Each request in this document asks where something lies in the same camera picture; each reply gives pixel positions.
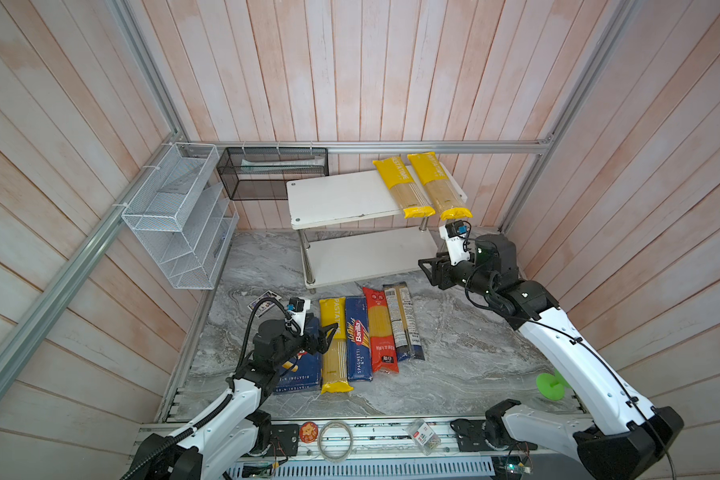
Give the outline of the yellow pastatime spaghetti bag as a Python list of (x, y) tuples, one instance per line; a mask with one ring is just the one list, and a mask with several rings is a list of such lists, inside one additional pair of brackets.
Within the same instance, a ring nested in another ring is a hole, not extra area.
[(434, 152), (408, 154), (407, 158), (441, 220), (473, 217)]
[(320, 300), (320, 325), (338, 325), (328, 351), (322, 356), (322, 394), (353, 390), (348, 380), (345, 305), (345, 297)]
[(435, 209), (399, 156), (374, 160), (373, 165), (406, 219), (428, 218), (435, 214)]

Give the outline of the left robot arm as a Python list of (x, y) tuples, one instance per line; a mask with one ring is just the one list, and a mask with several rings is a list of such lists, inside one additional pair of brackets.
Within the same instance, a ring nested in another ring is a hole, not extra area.
[(124, 479), (220, 479), (252, 451), (272, 442), (271, 416), (261, 409), (276, 389), (283, 365), (299, 353), (325, 354), (337, 323), (305, 333), (292, 320), (267, 320), (253, 337), (253, 351), (228, 379), (228, 388), (186, 425), (166, 436), (152, 434), (139, 446)]

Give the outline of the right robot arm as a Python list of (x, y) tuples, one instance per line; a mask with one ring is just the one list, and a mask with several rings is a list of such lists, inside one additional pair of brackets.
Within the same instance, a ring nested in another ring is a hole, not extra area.
[(439, 229), (443, 251), (419, 267), (441, 290), (463, 289), (530, 341), (580, 404), (576, 414), (534, 410), (515, 399), (489, 408), (483, 442), (512, 452), (532, 443), (578, 461), (595, 479), (635, 479), (662, 459), (684, 427), (670, 406), (657, 407), (631, 387), (574, 327), (540, 283), (520, 277), (516, 248), (502, 235), (471, 238), (464, 221)]

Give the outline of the white two-tier shelf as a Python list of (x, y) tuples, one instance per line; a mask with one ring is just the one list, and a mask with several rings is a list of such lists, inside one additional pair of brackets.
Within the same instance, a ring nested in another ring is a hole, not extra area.
[(291, 227), (301, 244), (304, 283), (310, 290), (416, 271), (420, 259), (438, 250), (428, 232), (435, 222), (431, 217), (405, 228), (323, 240), (307, 237), (309, 230), (321, 227), (402, 216), (375, 171), (288, 180), (286, 187)]

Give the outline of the blue Barilla spaghetti box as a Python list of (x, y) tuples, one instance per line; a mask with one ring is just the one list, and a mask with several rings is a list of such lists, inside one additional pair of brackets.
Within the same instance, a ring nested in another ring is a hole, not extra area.
[(364, 297), (345, 299), (347, 369), (349, 382), (371, 381), (372, 352), (367, 303)]

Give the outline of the blue Barilla rigatoni box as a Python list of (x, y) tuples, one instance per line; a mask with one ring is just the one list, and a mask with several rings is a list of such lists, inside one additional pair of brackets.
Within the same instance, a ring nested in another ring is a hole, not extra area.
[(300, 351), (279, 369), (275, 394), (319, 390), (322, 383), (322, 355)]

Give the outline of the red spaghetti bag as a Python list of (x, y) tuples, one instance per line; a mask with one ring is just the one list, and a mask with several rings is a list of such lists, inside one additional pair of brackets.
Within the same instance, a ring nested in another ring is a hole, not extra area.
[(383, 291), (363, 288), (367, 303), (371, 337), (371, 363), (374, 373), (398, 373), (396, 345), (386, 297)]

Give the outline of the small card on floor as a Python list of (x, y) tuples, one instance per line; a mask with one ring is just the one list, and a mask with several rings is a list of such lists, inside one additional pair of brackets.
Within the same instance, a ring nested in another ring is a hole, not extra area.
[(280, 302), (281, 300), (282, 297), (279, 294), (272, 290), (267, 290), (255, 300), (251, 301), (247, 307), (256, 317), (262, 317), (274, 307), (275, 302)]

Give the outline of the clear blue spaghetti bag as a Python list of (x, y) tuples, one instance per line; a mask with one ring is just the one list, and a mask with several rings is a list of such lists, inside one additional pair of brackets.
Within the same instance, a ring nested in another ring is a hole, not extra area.
[(413, 299), (405, 282), (383, 286), (391, 320), (397, 360), (424, 360), (425, 354), (416, 322)]

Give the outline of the red round sticker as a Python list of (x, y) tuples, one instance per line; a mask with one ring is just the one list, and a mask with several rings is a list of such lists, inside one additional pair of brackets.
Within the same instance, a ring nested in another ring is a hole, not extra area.
[(319, 426), (312, 421), (303, 423), (299, 429), (299, 439), (302, 443), (311, 444), (319, 437)]

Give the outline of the small clear plastic box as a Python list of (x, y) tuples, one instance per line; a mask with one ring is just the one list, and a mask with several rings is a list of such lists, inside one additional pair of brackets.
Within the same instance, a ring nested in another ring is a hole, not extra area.
[(424, 455), (430, 455), (441, 445), (439, 435), (423, 419), (415, 419), (406, 427), (406, 431)]

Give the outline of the green round object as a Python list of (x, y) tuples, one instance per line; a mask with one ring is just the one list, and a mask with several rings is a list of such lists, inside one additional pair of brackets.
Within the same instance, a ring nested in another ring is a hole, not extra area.
[(551, 401), (560, 401), (564, 398), (566, 389), (570, 387), (562, 374), (555, 370), (553, 373), (541, 373), (536, 377), (536, 386), (542, 396)]

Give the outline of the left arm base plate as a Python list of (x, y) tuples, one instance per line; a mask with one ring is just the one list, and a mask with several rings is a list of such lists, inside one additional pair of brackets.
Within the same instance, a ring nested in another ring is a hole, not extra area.
[(265, 457), (295, 457), (298, 454), (300, 427), (301, 425), (298, 423), (270, 426), (266, 430), (267, 440), (257, 439), (253, 450), (243, 455), (242, 458), (248, 460)]

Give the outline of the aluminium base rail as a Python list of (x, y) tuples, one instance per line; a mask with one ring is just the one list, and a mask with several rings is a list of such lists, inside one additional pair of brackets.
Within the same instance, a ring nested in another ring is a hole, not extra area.
[[(441, 445), (430, 455), (424, 455), (421, 450), (416, 446), (413, 439), (408, 435), (406, 427), (413, 422), (415, 419), (420, 418), (429, 423), (434, 431), (439, 435), (441, 439)], [(458, 417), (466, 418), (470, 420), (485, 420), (484, 416), (467, 416)], [(402, 459), (402, 458), (441, 458), (441, 457), (453, 457), (453, 456), (487, 456), (487, 455), (506, 455), (508, 452), (474, 452), (474, 453), (462, 453), (458, 449), (455, 434), (450, 428), (450, 422), (458, 419), (457, 417), (363, 417), (363, 418), (350, 418), (338, 420), (349, 426), (352, 432), (352, 446), (350, 448), (350, 455), (348, 460), (362, 460), (362, 459)], [(312, 421), (319, 426), (319, 432), (322, 432), (325, 427), (332, 420), (272, 420), (274, 424), (288, 424), (298, 423), (302, 425), (305, 422)], [(152, 434), (160, 436), (167, 436), (174, 430), (183, 429), (186, 426), (186, 422), (168, 422), (168, 423), (154, 423), (144, 424), (139, 429), (136, 435), (136, 439), (133, 444), (133, 448), (129, 453), (129, 461), (135, 458), (137, 450), (141, 443)], [(350, 445), (350, 435), (346, 432), (343, 427), (331, 427), (328, 433), (325, 434), (323, 440), (323, 449), (326, 453), (331, 456), (337, 456), (346, 451)], [(559, 454), (560, 452), (542, 447), (540, 444), (538, 449), (535, 451), (529, 451), (532, 456), (535, 454)], [(524, 453), (517, 449), (513, 451), (513, 454)], [(305, 444), (299, 442), (298, 454), (295, 457), (288, 458), (289, 461), (321, 461), (325, 460), (318, 447), (318, 441)]]

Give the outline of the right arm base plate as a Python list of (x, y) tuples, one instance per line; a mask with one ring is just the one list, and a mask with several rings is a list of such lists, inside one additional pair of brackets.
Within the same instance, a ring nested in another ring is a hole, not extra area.
[(538, 449), (538, 445), (535, 443), (518, 442), (510, 438), (506, 432), (499, 432), (487, 420), (458, 418), (450, 422), (450, 428), (455, 434), (458, 449), (462, 453), (509, 452), (511, 448), (521, 452)]

